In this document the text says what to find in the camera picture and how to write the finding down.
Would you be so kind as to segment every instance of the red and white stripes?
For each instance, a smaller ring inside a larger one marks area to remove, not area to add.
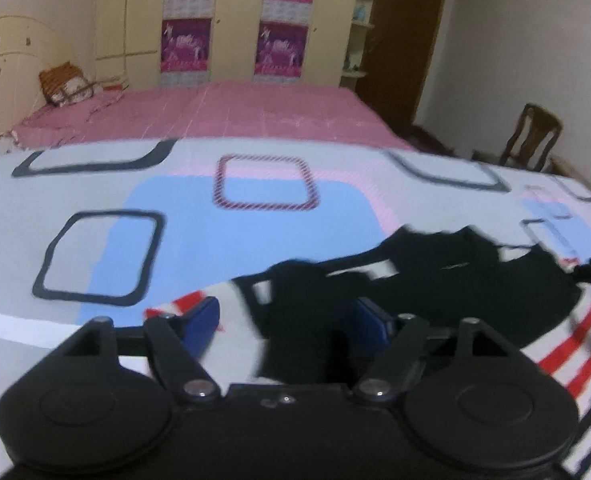
[[[585,288],[565,321],[523,351],[576,399],[580,429],[564,466],[591,480],[591,290]]]
[[[144,318],[159,316],[160,314],[174,314],[175,316],[182,316],[187,313],[195,305],[199,304],[206,298],[206,295],[201,290],[196,290],[191,294],[182,296],[179,300],[175,300],[172,303],[164,303],[155,308],[147,308],[144,311]]]

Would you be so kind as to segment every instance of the wooden chair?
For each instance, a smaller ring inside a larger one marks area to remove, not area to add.
[[[514,154],[512,153],[513,148],[520,137],[520,134],[522,134],[525,129],[527,118],[530,118],[531,120],[531,126],[527,133],[527,138],[520,146],[517,154]],[[473,150],[472,160],[527,170],[529,169],[527,167],[528,162],[530,158],[533,157],[535,150],[537,150],[538,146],[544,139],[546,139],[547,135],[553,134],[549,142],[546,143],[542,155],[540,155],[540,158],[533,167],[534,171],[542,171],[544,164],[546,163],[546,158],[553,145],[560,137],[560,133],[562,133],[562,123],[556,116],[538,105],[528,103],[520,115],[517,127],[515,128],[515,133],[509,139],[509,142],[504,149],[504,153],[498,157],[497,155],[492,155],[490,153]]]

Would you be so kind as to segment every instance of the bedspread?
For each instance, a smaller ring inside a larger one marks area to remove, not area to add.
[[[591,193],[548,174],[302,140],[123,140],[0,156],[0,395],[93,317],[141,324],[147,309],[195,291],[222,307],[202,364],[224,390],[251,381],[262,341],[227,282],[284,260],[362,253],[403,225],[472,225],[499,245],[541,242],[586,261]],[[584,378],[576,400],[591,417],[591,324],[579,326],[554,377]],[[585,441],[590,449],[591,430]],[[0,442],[0,473],[9,465]]]
[[[15,127],[31,149],[116,139],[248,137],[414,148],[348,89],[213,83],[197,89],[100,94],[44,107]]]

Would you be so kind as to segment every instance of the black square outline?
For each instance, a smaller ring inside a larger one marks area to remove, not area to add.
[[[560,233],[556,229],[555,225],[553,225],[549,220],[546,220],[544,218],[534,218],[534,219],[530,219],[530,220],[522,220],[520,222],[520,224],[522,225],[522,229],[524,229],[525,233],[527,233],[527,236],[531,239],[533,244],[539,245],[539,246],[545,246],[545,244],[542,240],[540,240],[540,238],[537,237],[537,235],[535,234],[535,232],[531,228],[531,225],[532,224],[547,225],[549,232],[551,232],[551,234],[555,238],[557,238],[559,242],[561,242],[563,245],[566,245],[566,247],[568,249],[570,249],[573,253],[575,253],[576,256],[578,256],[578,251],[575,250],[575,248],[571,245],[571,243],[562,235],[562,233]]]
[[[132,292],[125,296],[106,296],[104,294],[85,294],[83,292],[67,292],[66,290],[51,290],[45,288],[44,279],[46,273],[51,267],[53,261],[53,254],[55,248],[60,240],[64,237],[67,231],[75,225],[76,222],[86,218],[98,218],[102,216],[117,216],[126,218],[149,218],[155,222],[155,228],[150,238],[149,250],[142,262],[142,270],[140,271],[140,279],[138,284]],[[153,266],[153,261],[160,247],[160,240],[162,239],[162,231],[166,224],[164,215],[156,211],[141,211],[137,209],[115,209],[106,211],[83,211],[75,213],[64,224],[62,230],[57,234],[53,241],[46,248],[44,254],[44,262],[42,268],[37,274],[35,283],[33,284],[33,295],[36,298],[43,300],[63,300],[63,301],[79,301],[80,303],[99,303],[109,304],[113,306],[133,306],[142,300],[149,288],[150,272]]]
[[[485,164],[480,164],[479,162],[477,162],[476,164],[480,168],[480,171],[490,176],[495,181],[494,184],[480,184],[479,182],[466,182],[466,180],[454,180],[452,178],[434,176],[418,170],[418,168],[415,168],[407,161],[403,160],[403,158],[397,155],[396,153],[393,153],[389,150],[382,150],[382,153],[384,153],[384,155],[387,155],[390,158],[390,160],[392,160],[393,163],[403,171],[411,174],[416,178],[419,178],[420,180],[424,180],[429,184],[458,187],[460,189],[494,191],[499,193],[508,193],[511,191],[509,184],[503,181],[493,170],[491,170],[491,168],[488,168]]]
[[[591,196],[580,196],[580,195],[576,195],[575,193],[572,192],[572,190],[569,189],[569,186],[567,186],[562,180],[560,180],[556,175],[549,175],[550,178],[552,178],[554,181],[556,181],[556,183],[558,184],[558,186],[560,186],[563,190],[565,190],[565,192],[572,196],[574,199],[576,200],[580,200],[581,202],[586,202],[586,203],[591,203]]]
[[[538,197],[538,196],[535,194],[535,189],[536,189],[536,188],[537,188],[538,190],[542,190],[542,191],[544,191],[545,193],[548,193],[548,194],[549,194],[549,196],[550,196],[551,198],[554,198],[554,199],[555,199],[555,197],[554,197],[554,196],[553,196],[553,195],[552,195],[552,194],[549,192],[549,190],[548,190],[548,189],[546,189],[546,187],[542,187],[542,186],[532,186],[532,185],[530,185],[530,184],[527,184],[527,185],[525,186],[525,189],[526,189],[527,191],[530,191],[530,192],[533,194],[533,201],[534,201],[534,202],[537,202],[539,205],[541,205],[541,206],[542,206],[542,208],[543,208],[543,209],[545,209],[545,210],[546,210],[546,211],[549,213],[549,216],[553,217],[555,220],[569,220],[569,219],[573,218],[573,213],[571,213],[571,214],[566,214],[566,215],[556,215],[556,214],[551,214],[551,211],[549,210],[549,208],[547,208],[547,206],[545,206],[545,205],[544,205],[544,204],[545,204],[545,202],[543,202],[542,200],[540,200],[540,199],[539,199],[539,197]]]
[[[53,168],[41,168],[32,170],[31,164],[37,157],[44,153],[34,152],[24,162],[13,170],[13,178],[26,176],[54,175],[54,174],[76,174],[76,173],[100,173],[109,171],[139,171],[148,170],[161,164],[170,154],[178,139],[161,140],[149,153],[136,160],[125,160],[121,162],[90,162],[88,164],[69,164],[68,166],[54,166]]]
[[[279,202],[232,202],[224,196],[226,180],[226,165],[232,160],[251,160],[253,162],[290,162],[295,164],[306,187],[307,200],[301,204],[287,204]],[[315,185],[313,174],[306,161],[297,156],[281,155],[224,155],[217,165],[213,186],[213,203],[222,209],[244,211],[310,211],[320,205],[320,194]]]

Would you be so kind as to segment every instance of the chair backrest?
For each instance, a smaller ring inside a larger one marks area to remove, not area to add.
[[[517,155],[514,155],[512,153],[513,148],[520,137],[520,134],[522,134],[528,118],[531,120],[531,125],[527,133],[527,138],[520,146]],[[517,122],[515,133],[509,139],[504,153],[502,153],[502,156],[499,159],[499,164],[504,166],[510,157],[514,159],[519,166],[526,168],[530,158],[533,156],[540,143],[546,139],[547,135],[553,134],[544,147],[540,159],[538,159],[533,167],[535,171],[542,171],[544,164],[546,163],[546,157],[549,155],[553,145],[560,137],[560,133],[562,133],[562,123],[555,115],[538,105],[527,103],[527,106],[525,106],[525,109],[522,111]]]

